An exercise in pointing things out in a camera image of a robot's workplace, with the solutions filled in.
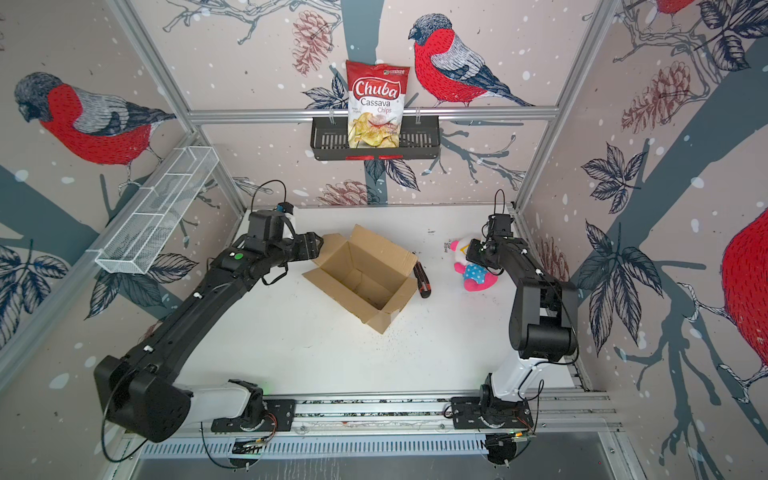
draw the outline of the black metal basket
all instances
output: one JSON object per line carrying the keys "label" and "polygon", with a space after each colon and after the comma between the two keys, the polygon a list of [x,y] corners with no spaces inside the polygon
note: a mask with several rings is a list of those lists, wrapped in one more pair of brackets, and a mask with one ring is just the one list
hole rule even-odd
{"label": "black metal basket", "polygon": [[346,117],[312,119],[310,144],[315,159],[329,160],[432,160],[440,154],[440,128],[437,115],[402,118],[400,146],[395,148],[349,148]]}

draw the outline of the red bird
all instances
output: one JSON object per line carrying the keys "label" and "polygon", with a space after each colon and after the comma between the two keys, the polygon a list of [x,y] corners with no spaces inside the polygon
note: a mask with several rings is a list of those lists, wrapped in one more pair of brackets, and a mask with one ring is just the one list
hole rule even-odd
{"label": "red bird", "polygon": [[[632,8],[641,2],[630,5],[629,8]],[[654,17],[650,20],[650,22],[648,22],[646,30],[650,30],[650,26],[654,23],[654,20],[656,20],[659,12],[661,12],[668,14],[670,18],[672,18],[672,26],[670,27],[671,31],[674,28],[680,28],[680,26],[674,22],[674,14],[678,13],[683,8],[686,8],[688,5],[694,3],[694,0],[650,0],[650,3],[654,6],[656,11],[653,13]]]}
{"label": "red bird", "polygon": [[436,107],[444,101],[469,106],[469,102],[481,97],[508,98],[524,107],[532,106],[515,97],[491,73],[485,60],[464,45],[445,15],[423,15],[413,24],[408,38],[415,41],[416,77],[435,95]]}
{"label": "red bird", "polygon": [[29,122],[38,119],[73,154],[94,164],[125,165],[151,148],[157,126],[176,118],[156,108],[141,107],[115,95],[92,94],[44,72],[27,75],[14,91],[18,111]]}
{"label": "red bird", "polygon": [[680,285],[688,289],[696,304],[696,312],[690,321],[698,318],[699,308],[724,316],[759,356],[760,370],[746,380],[737,376],[728,365],[720,365],[744,389],[744,397],[736,400],[749,403],[750,386],[768,377],[768,209],[730,241],[723,254],[720,273],[725,293],[724,308],[703,305],[691,285]]}

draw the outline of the bag of chips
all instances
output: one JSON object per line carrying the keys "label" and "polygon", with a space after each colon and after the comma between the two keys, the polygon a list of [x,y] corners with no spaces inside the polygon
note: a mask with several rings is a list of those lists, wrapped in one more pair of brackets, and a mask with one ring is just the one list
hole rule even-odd
{"label": "bag of chips", "polygon": [[350,148],[400,146],[409,70],[409,67],[346,61]]}

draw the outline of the white table surface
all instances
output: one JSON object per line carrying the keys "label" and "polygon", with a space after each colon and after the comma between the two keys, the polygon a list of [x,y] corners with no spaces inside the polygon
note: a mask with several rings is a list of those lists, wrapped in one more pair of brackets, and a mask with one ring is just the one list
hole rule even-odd
{"label": "white table surface", "polygon": [[[238,378],[267,395],[477,389],[511,350],[515,284],[505,274],[488,290],[465,291],[444,243],[479,234],[491,212],[487,205],[298,209],[298,233],[349,237],[359,223],[415,252],[432,295],[415,294],[380,335],[301,275],[315,268],[311,261],[291,263],[285,278],[258,283],[219,319],[177,382]],[[247,225],[246,216],[238,236]],[[544,374],[547,388],[574,385],[564,366]]]}

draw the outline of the plush toy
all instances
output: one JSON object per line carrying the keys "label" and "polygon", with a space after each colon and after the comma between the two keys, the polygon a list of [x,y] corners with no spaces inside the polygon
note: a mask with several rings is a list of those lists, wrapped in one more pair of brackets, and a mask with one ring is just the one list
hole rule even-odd
{"label": "plush toy", "polygon": [[464,288],[468,292],[479,292],[493,286],[498,277],[488,272],[483,266],[467,260],[467,248],[474,237],[465,237],[451,242],[455,262],[453,267],[464,276]]}

